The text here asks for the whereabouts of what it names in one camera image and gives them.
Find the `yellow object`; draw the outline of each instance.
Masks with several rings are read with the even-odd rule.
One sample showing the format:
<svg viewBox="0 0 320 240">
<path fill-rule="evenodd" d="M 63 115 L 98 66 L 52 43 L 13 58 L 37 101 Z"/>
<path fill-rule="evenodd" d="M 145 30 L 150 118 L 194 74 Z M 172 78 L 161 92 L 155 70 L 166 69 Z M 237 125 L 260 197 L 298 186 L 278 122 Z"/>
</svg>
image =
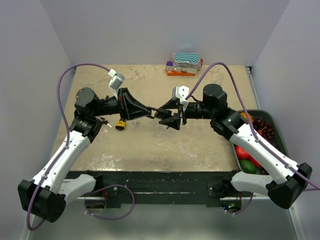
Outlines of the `yellow object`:
<svg viewBox="0 0 320 240">
<path fill-rule="evenodd" d="M 245 112 L 242 112 L 241 115 L 242 115 L 245 119 L 248 120 L 247 115 L 246 115 Z M 250 116 L 250 121 L 253 123 L 253 122 L 254 122 L 254 118 L 253 118 L 250 114 L 249 114 L 249 116 Z"/>
<path fill-rule="evenodd" d="M 126 120 L 125 119 L 120 119 L 116 123 L 115 128 L 121 131 L 121 130 L 126 129 L 126 125 L 127 125 Z"/>
</svg>

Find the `green fruit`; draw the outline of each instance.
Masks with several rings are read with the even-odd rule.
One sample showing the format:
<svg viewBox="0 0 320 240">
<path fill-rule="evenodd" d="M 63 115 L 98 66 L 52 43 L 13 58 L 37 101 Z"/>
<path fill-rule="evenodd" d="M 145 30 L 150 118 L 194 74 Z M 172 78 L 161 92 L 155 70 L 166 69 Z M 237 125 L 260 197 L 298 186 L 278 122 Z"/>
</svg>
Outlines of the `green fruit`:
<svg viewBox="0 0 320 240">
<path fill-rule="evenodd" d="M 248 159 L 239 160 L 242 170 L 247 174 L 256 174 L 256 166 Z"/>
</svg>

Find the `gray wall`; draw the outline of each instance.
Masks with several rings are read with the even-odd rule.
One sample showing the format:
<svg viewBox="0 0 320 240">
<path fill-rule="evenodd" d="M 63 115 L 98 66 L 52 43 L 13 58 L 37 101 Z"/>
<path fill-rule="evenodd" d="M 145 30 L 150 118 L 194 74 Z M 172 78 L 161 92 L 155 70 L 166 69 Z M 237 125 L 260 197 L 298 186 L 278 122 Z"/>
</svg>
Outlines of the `gray wall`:
<svg viewBox="0 0 320 240">
<path fill-rule="evenodd" d="M 75 62 L 163 64 L 177 51 L 252 66 L 289 0 L 41 0 Z"/>
<path fill-rule="evenodd" d="M 39 0 L 2 1 L 0 33 L 0 239 L 11 240 L 26 220 L 17 186 L 50 157 L 57 80 L 70 61 Z"/>
<path fill-rule="evenodd" d="M 253 67 L 263 109 L 272 113 L 291 157 L 320 184 L 320 1 L 291 0 Z M 297 201 L 309 240 L 320 236 L 320 192 Z"/>
</svg>

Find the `chevron pattern sponge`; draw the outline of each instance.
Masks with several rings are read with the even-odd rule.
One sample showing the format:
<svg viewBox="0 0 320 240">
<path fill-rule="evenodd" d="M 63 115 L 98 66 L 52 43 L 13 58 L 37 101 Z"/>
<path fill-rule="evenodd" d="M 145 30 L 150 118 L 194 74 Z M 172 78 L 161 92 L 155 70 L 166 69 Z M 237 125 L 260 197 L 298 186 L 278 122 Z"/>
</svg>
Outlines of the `chevron pattern sponge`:
<svg viewBox="0 0 320 240">
<path fill-rule="evenodd" d="M 198 68 L 201 65 L 200 56 L 194 52 L 177 52 L 173 54 L 173 64 L 184 68 Z"/>
</svg>

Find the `red tomato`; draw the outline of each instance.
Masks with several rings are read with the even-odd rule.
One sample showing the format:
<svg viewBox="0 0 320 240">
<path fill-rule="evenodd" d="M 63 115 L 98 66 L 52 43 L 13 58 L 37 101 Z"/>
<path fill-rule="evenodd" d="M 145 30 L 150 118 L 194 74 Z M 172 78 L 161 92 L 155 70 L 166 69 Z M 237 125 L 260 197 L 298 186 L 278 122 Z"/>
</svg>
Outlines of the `red tomato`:
<svg viewBox="0 0 320 240">
<path fill-rule="evenodd" d="M 252 162 L 253 165 L 255 165 L 257 168 L 262 168 L 261 164 L 260 164 L 257 160 L 255 160 L 252 156 L 249 156 L 249 160 L 250 160 L 250 162 Z"/>
<path fill-rule="evenodd" d="M 240 146 L 235 146 L 235 152 L 238 159 L 248 159 L 250 156 L 249 153 Z"/>
</svg>

